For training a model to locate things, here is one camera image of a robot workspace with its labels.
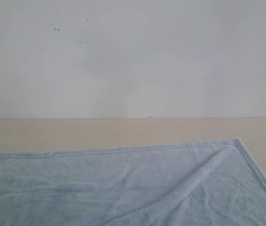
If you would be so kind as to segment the light blue fleece towel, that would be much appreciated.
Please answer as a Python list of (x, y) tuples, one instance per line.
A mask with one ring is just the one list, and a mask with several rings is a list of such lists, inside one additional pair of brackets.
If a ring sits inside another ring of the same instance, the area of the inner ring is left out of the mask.
[(0, 153), (0, 226), (266, 226), (241, 140)]

